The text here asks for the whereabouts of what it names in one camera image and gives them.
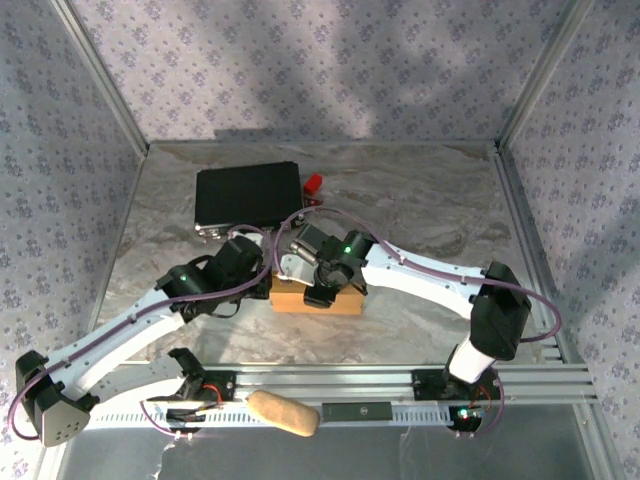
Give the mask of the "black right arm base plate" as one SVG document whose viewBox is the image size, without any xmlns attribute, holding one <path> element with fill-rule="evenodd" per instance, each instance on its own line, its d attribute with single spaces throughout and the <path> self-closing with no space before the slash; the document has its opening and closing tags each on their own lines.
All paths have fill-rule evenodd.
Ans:
<svg viewBox="0 0 640 480">
<path fill-rule="evenodd" d="M 496 373 L 486 370 L 475 383 L 465 383 L 444 370 L 416 369 L 410 372 L 416 401 L 499 400 L 501 394 L 495 384 Z"/>
</svg>

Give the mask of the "aluminium table side rail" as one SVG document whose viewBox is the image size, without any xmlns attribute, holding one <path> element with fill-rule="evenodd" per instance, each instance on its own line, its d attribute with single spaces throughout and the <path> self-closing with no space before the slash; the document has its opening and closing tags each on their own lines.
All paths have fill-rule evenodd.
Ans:
<svg viewBox="0 0 640 480">
<path fill-rule="evenodd" d="M 526 273 L 522 285 L 544 296 L 548 301 L 556 302 L 559 299 L 558 292 L 551 277 L 546 256 L 542 253 L 542 245 L 535 222 L 530 218 L 531 211 L 516 166 L 513 160 L 501 151 L 498 142 L 490 143 L 489 152 L 492 154 L 507 208 L 515 227 L 515 236 L 523 256 Z M 583 362 L 576 347 L 567 338 L 564 331 L 565 326 L 566 323 L 563 323 L 554 337 L 537 342 L 545 350 L 556 350 L 556 353 L 542 354 L 546 363 L 579 364 Z"/>
</svg>

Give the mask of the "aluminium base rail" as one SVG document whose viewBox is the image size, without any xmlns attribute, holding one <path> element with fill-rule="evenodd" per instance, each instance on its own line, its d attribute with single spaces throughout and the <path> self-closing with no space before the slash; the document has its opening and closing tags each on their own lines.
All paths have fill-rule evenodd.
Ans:
<svg viewBox="0 0 640 480">
<path fill-rule="evenodd" d="M 255 390 L 265 390 L 284 397 L 311 403 L 347 401 L 454 402 L 416 401 L 410 372 L 436 369 L 433 365 L 219 365 L 182 366 L 176 360 L 161 360 L 116 368 L 102 378 L 81 379 L 69 396 L 84 395 L 106 403 L 111 399 L 134 401 L 175 389 L 190 374 L 204 371 L 233 371 L 236 375 L 232 401 L 239 402 Z M 597 399 L 590 375 L 583 365 L 503 365 L 494 371 L 499 400 L 493 403 L 578 404 Z"/>
</svg>

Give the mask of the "brown cardboard paper box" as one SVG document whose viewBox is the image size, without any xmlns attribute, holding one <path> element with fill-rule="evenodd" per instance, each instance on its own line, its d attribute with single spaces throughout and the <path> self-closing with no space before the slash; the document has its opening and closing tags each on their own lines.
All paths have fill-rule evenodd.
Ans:
<svg viewBox="0 0 640 480">
<path fill-rule="evenodd" d="M 316 308 L 304 303 L 305 285 L 272 276 L 269 301 L 276 313 L 355 315 L 362 314 L 364 296 L 353 287 L 348 287 L 336 296 L 329 308 Z"/>
</svg>

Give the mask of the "black right controller board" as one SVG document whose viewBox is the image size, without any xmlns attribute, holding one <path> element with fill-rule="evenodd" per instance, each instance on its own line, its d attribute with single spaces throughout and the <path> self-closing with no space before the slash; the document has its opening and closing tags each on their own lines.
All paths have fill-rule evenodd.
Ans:
<svg viewBox="0 0 640 480">
<path fill-rule="evenodd" d="M 474 434 L 485 416 L 485 411 L 480 407 L 451 406 L 448 411 L 450 424 L 447 428 L 459 434 Z"/>
</svg>

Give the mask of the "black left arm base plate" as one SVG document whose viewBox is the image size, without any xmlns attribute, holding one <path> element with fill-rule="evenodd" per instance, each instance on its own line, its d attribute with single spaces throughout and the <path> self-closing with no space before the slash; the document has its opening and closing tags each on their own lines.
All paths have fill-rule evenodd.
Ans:
<svg viewBox="0 0 640 480">
<path fill-rule="evenodd" d="M 213 404 L 232 401 L 235 380 L 236 375 L 233 371 L 190 374 L 169 393 L 153 395 L 149 400 L 199 401 Z"/>
</svg>

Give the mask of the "black bar on rail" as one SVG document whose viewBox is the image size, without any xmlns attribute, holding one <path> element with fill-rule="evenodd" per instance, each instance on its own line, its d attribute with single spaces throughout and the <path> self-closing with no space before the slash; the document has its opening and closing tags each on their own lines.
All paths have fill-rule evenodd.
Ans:
<svg viewBox="0 0 640 480">
<path fill-rule="evenodd" d="M 323 403 L 322 419 L 325 422 L 391 421 L 393 410 L 390 402 Z"/>
</svg>

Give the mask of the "white torn tape strip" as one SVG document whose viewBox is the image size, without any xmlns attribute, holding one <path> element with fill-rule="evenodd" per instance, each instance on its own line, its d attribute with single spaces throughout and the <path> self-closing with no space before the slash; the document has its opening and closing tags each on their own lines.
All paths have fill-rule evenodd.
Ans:
<svg viewBox="0 0 640 480">
<path fill-rule="evenodd" d="M 152 465 L 151 473 L 149 474 L 148 480 L 159 480 L 160 474 L 163 469 L 163 462 L 166 454 L 170 452 L 173 448 L 176 447 L 175 441 L 168 442 L 159 452 L 158 459 L 154 461 Z"/>
</svg>

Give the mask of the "aluminium corner post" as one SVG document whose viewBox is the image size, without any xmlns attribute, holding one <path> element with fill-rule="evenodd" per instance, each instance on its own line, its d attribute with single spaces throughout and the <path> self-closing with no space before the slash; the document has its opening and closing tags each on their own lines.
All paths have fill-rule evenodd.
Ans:
<svg viewBox="0 0 640 480">
<path fill-rule="evenodd" d="M 47 0 L 47 2 L 62 22 L 82 62 L 125 136 L 138 155 L 145 157 L 149 150 L 149 144 L 72 0 Z"/>
<path fill-rule="evenodd" d="M 567 0 L 496 139 L 496 148 L 499 153 L 511 147 L 525 126 L 595 3 L 596 0 Z"/>
</svg>

